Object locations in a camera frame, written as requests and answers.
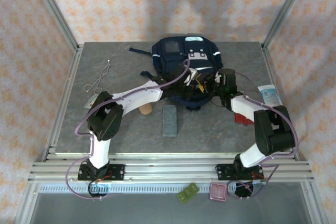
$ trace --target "gray countertop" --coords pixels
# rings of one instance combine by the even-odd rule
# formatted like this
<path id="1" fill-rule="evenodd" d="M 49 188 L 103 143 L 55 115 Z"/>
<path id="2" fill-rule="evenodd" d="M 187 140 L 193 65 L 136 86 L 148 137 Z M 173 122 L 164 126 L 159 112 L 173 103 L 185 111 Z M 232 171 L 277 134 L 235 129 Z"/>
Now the gray countertop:
<path id="1" fill-rule="evenodd" d="M 249 76 L 260 86 L 270 84 L 266 64 L 258 42 L 217 42 L 225 68 Z M 111 61 L 109 73 L 100 87 L 110 94 L 140 86 L 148 79 L 140 72 L 155 73 L 150 57 L 129 52 L 130 47 L 151 50 L 152 42 L 87 42 L 84 44 L 74 85 L 57 142 L 56 153 L 84 153 L 89 151 L 89 139 L 77 137 L 74 129 L 88 112 L 84 106 L 93 95 L 84 86 L 94 83 L 100 71 Z M 237 76 L 239 90 L 251 90 L 253 86 Z M 261 99 L 260 94 L 251 97 Z M 220 105 L 218 98 L 214 103 Z M 174 138 L 162 135 L 162 108 L 172 104 L 167 99 L 153 105 L 153 112 L 142 115 L 138 109 L 122 120 L 120 130 L 112 139 L 110 153 L 187 153 L 187 152 L 241 152 L 254 143 L 254 127 L 236 124 L 234 114 L 208 103 L 197 112 L 177 106 L 178 134 Z"/>

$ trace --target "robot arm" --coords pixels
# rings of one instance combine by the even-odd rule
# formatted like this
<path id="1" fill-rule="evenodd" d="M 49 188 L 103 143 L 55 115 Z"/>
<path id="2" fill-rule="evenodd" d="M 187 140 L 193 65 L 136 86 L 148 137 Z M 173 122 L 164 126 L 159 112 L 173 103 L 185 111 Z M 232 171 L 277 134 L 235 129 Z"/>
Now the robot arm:
<path id="1" fill-rule="evenodd" d="M 91 109 L 104 101 L 125 97 L 126 94 L 132 93 L 125 99 L 101 107 L 88 118 L 88 128 L 94 135 L 94 150 L 93 155 L 88 160 L 88 166 L 95 178 L 101 178 L 107 173 L 110 141 L 118 132 L 122 117 L 147 103 L 159 101 L 173 94 L 188 93 L 188 85 L 195 78 L 198 78 L 197 82 L 203 85 L 206 92 L 211 96 L 219 96 L 224 107 L 245 116 L 255 123 L 256 143 L 247 151 L 237 155 L 234 162 L 235 172 L 238 174 L 236 176 L 237 179 L 240 179 L 239 174 L 243 171 L 248 171 L 249 168 L 258 166 L 260 162 L 269 158 L 271 154 L 295 147 L 290 127 L 281 117 L 264 107 L 246 100 L 243 94 L 237 91 L 235 72 L 232 69 L 222 69 L 212 76 L 197 75 L 197 71 L 190 69 L 181 81 L 164 88 L 157 87 L 174 79 L 183 70 L 183 68 L 177 69 L 175 73 L 165 77 L 165 79 L 160 76 L 153 78 L 146 84 L 136 88 L 145 88 L 145 90 L 140 92 L 132 93 L 136 90 L 133 89 L 112 95 L 106 91 L 99 94 Z M 276 109 L 289 118 L 284 106 L 278 106 Z"/>
<path id="2" fill-rule="evenodd" d="M 109 146 L 111 139 L 117 134 L 122 117 L 130 111 L 139 108 L 147 103 L 156 102 L 174 94 L 189 93 L 190 82 L 195 78 L 196 70 L 189 68 L 185 75 L 172 85 L 165 86 L 166 83 L 176 79 L 185 71 L 185 66 L 180 65 L 174 72 L 164 78 L 154 77 L 142 86 L 135 89 L 115 93 L 101 92 L 90 110 L 111 99 L 117 101 L 97 109 L 88 119 L 88 128 L 93 135 L 93 149 L 91 157 L 87 160 L 90 169 L 90 179 L 98 179 L 108 172 L 109 166 Z"/>

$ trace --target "yellow object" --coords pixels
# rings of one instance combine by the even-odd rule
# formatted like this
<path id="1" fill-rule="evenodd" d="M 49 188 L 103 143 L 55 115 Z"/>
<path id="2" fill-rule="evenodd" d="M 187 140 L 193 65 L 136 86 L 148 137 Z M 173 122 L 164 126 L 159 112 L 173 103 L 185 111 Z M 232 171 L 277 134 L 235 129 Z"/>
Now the yellow object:
<path id="1" fill-rule="evenodd" d="M 195 80 L 196 80 L 197 83 L 198 83 L 198 88 L 199 88 L 199 90 L 201 90 L 202 93 L 204 93 L 204 87 L 203 87 L 202 84 L 198 81 L 197 77 L 195 78 Z"/>

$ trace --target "black mounting plate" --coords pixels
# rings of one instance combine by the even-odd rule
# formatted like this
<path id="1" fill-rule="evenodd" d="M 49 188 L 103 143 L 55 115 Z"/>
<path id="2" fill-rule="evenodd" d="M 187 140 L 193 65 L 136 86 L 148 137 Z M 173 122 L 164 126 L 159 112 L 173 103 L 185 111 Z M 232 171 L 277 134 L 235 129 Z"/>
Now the black mounting plate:
<path id="1" fill-rule="evenodd" d="M 264 177 L 263 169 L 260 166 L 245 168 L 240 173 L 237 173 L 233 164 L 218 164 L 215 169 L 218 180 L 257 180 Z"/>
<path id="2" fill-rule="evenodd" d="M 125 165 L 119 164 L 110 164 L 108 166 L 106 173 L 112 173 L 112 176 L 104 178 L 104 181 L 111 181 L 111 180 L 124 180 L 125 175 Z M 93 171 L 90 169 L 88 164 L 81 164 L 79 167 L 78 172 L 78 180 L 86 180 L 86 181 L 93 181 L 96 180 L 96 176 L 94 175 Z"/>

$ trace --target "small brown object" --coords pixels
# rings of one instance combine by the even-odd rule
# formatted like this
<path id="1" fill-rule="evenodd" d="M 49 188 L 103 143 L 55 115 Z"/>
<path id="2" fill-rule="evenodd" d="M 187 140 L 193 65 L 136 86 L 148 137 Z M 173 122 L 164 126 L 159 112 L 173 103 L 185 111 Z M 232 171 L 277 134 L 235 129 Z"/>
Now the small brown object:
<path id="1" fill-rule="evenodd" d="M 152 105 L 150 103 L 147 103 L 147 104 L 139 107 L 139 110 L 140 110 L 141 114 L 148 115 L 148 114 L 152 113 L 153 108 L 152 108 Z"/>

